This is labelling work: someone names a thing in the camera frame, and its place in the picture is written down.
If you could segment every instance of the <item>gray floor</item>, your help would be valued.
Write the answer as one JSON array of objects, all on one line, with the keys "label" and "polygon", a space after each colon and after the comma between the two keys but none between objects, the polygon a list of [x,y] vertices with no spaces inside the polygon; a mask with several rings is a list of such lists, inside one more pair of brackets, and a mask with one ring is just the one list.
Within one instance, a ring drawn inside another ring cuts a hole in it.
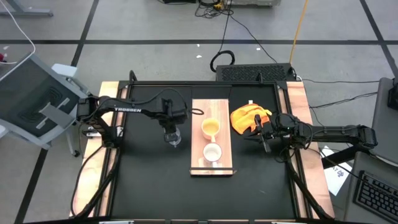
[{"label": "gray floor", "polygon": [[[395,0],[367,0],[385,40],[398,40]],[[35,40],[76,40],[86,24],[93,0],[21,0],[27,7],[51,8],[54,17],[18,18],[21,28]],[[234,18],[245,24],[258,39],[294,38],[304,0],[282,0],[269,8],[235,8]],[[195,17],[196,5],[168,6],[156,0],[99,0],[87,35],[88,40],[185,40],[221,39],[225,16]],[[31,50],[2,40],[21,40],[23,35],[9,18],[0,17],[0,52],[8,61],[18,60]],[[226,39],[251,39],[246,30],[230,21]],[[300,40],[377,40],[358,0],[310,1]],[[70,64],[77,48],[70,44],[39,44],[37,55],[49,66]],[[98,94],[102,81],[126,80],[133,69],[139,80],[214,80],[209,69],[219,44],[95,45],[86,44],[78,61],[78,78]],[[272,63],[256,44],[226,44],[236,64]],[[288,62],[290,45],[264,45],[278,61]],[[389,45],[394,58],[398,46]],[[217,64],[229,63],[220,57]],[[379,45],[298,45],[293,66],[302,78],[312,80],[378,80],[392,78],[391,68]],[[310,105],[350,98],[377,90],[377,84],[306,83]],[[375,96],[316,110],[324,125],[371,125]],[[68,153],[65,136],[49,150],[25,222],[67,218],[73,184],[81,164]],[[343,145],[330,145],[342,149]],[[13,223],[35,166],[40,149],[5,136],[0,139],[0,223]],[[344,205],[333,198],[338,217]]]}]

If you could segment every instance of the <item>yellow cloth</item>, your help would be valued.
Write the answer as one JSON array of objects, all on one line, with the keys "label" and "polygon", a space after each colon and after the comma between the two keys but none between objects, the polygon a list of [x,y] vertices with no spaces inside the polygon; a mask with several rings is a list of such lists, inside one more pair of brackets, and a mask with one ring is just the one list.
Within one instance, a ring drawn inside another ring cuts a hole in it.
[{"label": "yellow cloth", "polygon": [[272,115],[269,110],[265,110],[255,103],[244,105],[231,113],[232,127],[239,134],[243,134],[248,127],[251,127],[253,132],[256,128],[256,122],[254,121],[256,114],[260,115],[261,124],[269,122],[268,115]]}]

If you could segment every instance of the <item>white paper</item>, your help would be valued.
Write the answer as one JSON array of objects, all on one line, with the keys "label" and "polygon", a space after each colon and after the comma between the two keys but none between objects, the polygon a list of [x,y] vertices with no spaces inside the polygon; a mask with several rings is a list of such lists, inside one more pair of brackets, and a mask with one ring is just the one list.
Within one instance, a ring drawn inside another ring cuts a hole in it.
[{"label": "white paper", "polygon": [[[334,153],[332,150],[329,149],[328,146],[325,146],[322,149],[322,152],[326,156],[329,156]],[[339,165],[344,167],[345,169],[347,169],[350,172],[352,170],[352,167],[349,166],[346,162],[339,164]],[[325,169],[324,171],[325,171],[325,176],[326,176],[326,182],[328,183],[328,189],[329,189],[330,193],[332,193],[334,196],[336,196],[338,191],[340,190],[340,188],[343,186],[344,181],[349,176],[349,173],[338,166],[334,166],[334,167]]]}]

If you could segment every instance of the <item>black keyboard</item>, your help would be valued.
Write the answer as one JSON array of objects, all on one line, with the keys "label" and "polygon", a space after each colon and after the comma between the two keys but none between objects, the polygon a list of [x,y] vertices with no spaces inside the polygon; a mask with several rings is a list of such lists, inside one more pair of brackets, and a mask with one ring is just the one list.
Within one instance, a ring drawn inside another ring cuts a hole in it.
[{"label": "black keyboard", "polygon": [[359,172],[354,203],[393,223],[398,222],[398,188],[368,172]]}]

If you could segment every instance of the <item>chair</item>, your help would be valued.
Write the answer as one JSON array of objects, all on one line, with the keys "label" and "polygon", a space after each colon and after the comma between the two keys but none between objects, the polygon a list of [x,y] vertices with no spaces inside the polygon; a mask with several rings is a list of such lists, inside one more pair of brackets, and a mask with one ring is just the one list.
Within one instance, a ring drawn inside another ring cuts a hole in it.
[{"label": "chair", "polygon": [[76,123],[79,99],[87,94],[34,54],[0,77],[0,125],[44,149],[65,132],[71,154],[78,156],[70,126]]}]

